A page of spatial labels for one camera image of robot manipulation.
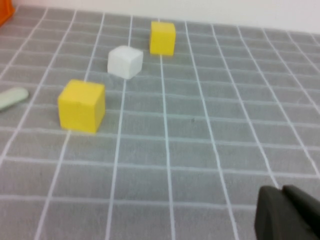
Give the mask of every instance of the table surface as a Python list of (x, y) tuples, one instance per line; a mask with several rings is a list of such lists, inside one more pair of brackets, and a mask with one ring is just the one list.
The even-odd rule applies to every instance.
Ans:
[[(320, 199), (320, 36), (170, 21), (174, 57), (148, 53), (151, 21), (18, 6), (0, 28), (1, 240), (253, 240), (259, 187)], [(131, 80), (108, 52), (144, 52)], [(96, 135), (60, 128), (70, 79), (106, 86)]]

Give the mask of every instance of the yellow cube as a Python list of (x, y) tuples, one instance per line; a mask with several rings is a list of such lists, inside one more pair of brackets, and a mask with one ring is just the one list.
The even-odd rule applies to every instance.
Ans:
[(72, 79), (58, 97), (64, 129), (96, 133), (106, 113), (105, 86)]
[(176, 42), (176, 28), (169, 22), (151, 22), (150, 53), (173, 56)]

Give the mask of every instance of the orange object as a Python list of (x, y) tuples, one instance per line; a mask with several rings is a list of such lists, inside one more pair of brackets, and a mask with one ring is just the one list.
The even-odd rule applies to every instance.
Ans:
[(13, 14), (15, 9), (11, 0), (0, 0), (0, 26), (5, 23)]

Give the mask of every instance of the white cube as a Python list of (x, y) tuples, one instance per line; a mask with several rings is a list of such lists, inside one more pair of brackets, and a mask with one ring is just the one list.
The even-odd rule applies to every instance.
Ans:
[(118, 46), (108, 55), (108, 73), (131, 79), (142, 69), (144, 52), (129, 46)]

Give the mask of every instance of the cube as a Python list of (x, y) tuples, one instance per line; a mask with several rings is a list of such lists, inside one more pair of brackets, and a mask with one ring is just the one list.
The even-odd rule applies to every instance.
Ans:
[(151, 22), (150, 53), (173, 56), (176, 42), (176, 28), (169, 22)]
[(119, 46), (109, 52), (108, 73), (132, 79), (142, 69), (144, 52), (129, 46)]
[(106, 112), (105, 86), (72, 79), (58, 97), (64, 129), (96, 133)]

